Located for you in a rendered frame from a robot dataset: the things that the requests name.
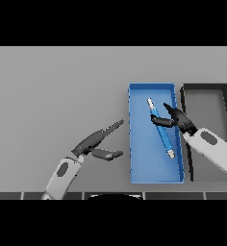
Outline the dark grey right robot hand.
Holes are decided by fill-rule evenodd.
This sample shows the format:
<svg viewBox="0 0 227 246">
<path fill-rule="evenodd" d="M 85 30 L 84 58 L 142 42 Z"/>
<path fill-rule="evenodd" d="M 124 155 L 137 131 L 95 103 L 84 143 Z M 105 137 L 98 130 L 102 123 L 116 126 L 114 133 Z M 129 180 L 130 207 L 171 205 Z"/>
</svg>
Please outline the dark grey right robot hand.
<svg viewBox="0 0 227 246">
<path fill-rule="evenodd" d="M 198 131 L 198 129 L 183 111 L 177 108 L 172 108 L 167 103 L 164 103 L 164 107 L 171 115 L 171 118 L 162 118 L 159 117 L 156 113 L 152 112 L 150 117 L 153 124 L 167 128 L 177 126 L 183 134 L 188 133 L 189 135 L 194 135 Z"/>
</svg>

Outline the blue pipe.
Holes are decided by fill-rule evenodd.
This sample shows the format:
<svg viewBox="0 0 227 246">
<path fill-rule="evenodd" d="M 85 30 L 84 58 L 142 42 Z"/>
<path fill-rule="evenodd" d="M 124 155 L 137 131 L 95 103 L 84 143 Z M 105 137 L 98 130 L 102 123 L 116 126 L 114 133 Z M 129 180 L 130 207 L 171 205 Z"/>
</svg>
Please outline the blue pipe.
<svg viewBox="0 0 227 246">
<path fill-rule="evenodd" d="M 159 136 L 164 145 L 164 149 L 171 159 L 175 158 L 175 151 L 171 145 L 166 129 L 164 128 L 164 119 L 160 118 L 157 108 L 154 106 L 152 99 L 147 99 L 147 104 L 150 108 L 151 122 L 156 125 Z"/>
</svg>

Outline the blue bin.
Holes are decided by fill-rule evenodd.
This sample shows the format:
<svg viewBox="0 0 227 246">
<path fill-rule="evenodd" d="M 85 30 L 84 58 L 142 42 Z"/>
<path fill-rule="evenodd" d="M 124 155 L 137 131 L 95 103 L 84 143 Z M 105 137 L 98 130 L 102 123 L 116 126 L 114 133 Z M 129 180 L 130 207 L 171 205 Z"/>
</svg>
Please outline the blue bin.
<svg viewBox="0 0 227 246">
<path fill-rule="evenodd" d="M 162 143 L 156 126 L 151 122 L 147 99 L 151 98 L 160 117 L 170 118 L 164 107 L 177 107 L 173 83 L 130 83 L 129 92 L 129 146 L 131 183 L 137 185 L 182 184 L 184 164 L 180 131 L 167 128 L 175 158 L 171 159 Z"/>
</svg>

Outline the dark grey bin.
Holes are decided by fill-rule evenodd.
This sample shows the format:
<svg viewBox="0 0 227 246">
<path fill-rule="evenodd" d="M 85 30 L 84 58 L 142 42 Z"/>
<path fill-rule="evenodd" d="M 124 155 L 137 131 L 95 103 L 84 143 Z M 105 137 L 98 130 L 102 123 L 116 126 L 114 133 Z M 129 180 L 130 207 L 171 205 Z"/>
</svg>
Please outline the dark grey bin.
<svg viewBox="0 0 227 246">
<path fill-rule="evenodd" d="M 206 128 L 227 142 L 227 84 L 184 84 L 182 109 L 199 130 Z M 187 144 L 192 182 L 227 182 L 227 174 Z"/>
</svg>

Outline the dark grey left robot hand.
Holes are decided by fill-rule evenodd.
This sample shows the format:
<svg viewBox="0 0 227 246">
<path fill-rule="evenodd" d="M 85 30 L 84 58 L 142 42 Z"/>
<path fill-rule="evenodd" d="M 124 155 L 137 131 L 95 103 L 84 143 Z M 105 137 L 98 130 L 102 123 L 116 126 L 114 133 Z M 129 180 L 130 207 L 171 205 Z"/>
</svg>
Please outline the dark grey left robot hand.
<svg viewBox="0 0 227 246">
<path fill-rule="evenodd" d="M 113 123 L 106 130 L 99 130 L 82 140 L 73 150 L 72 153 L 79 158 L 82 155 L 87 155 L 91 153 L 95 158 L 101 160 L 113 160 L 123 155 L 122 151 L 108 151 L 103 149 L 97 149 L 97 146 L 103 141 L 103 139 L 116 130 L 120 125 L 124 123 L 121 119 Z"/>
</svg>

